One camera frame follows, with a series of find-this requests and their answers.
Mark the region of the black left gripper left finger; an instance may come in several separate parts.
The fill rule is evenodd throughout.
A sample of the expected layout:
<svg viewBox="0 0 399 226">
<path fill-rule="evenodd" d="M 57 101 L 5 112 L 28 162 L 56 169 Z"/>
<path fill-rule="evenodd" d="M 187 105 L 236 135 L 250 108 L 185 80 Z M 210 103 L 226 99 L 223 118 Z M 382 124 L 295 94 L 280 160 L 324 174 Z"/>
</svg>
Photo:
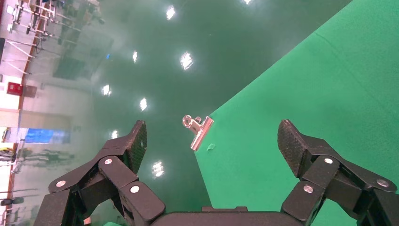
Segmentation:
<svg viewBox="0 0 399 226">
<path fill-rule="evenodd" d="M 52 181 L 34 224 L 81 226 L 99 204 L 111 200 L 130 226 L 151 225 L 165 205 L 137 175 L 146 148 L 146 125 L 138 120 L 92 160 Z"/>
</svg>

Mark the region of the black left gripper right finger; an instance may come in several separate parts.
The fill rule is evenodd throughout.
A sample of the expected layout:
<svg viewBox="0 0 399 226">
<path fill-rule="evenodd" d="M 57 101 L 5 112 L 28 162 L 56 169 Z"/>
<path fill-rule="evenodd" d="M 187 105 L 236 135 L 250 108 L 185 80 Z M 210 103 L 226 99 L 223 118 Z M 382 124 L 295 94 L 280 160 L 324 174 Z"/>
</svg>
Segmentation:
<svg viewBox="0 0 399 226">
<path fill-rule="evenodd" d="M 399 196 L 392 181 L 344 159 L 324 139 L 302 134 L 289 120 L 279 124 L 277 143 L 299 179 L 282 213 L 309 226 L 331 200 L 359 226 L 398 225 Z"/>
</svg>

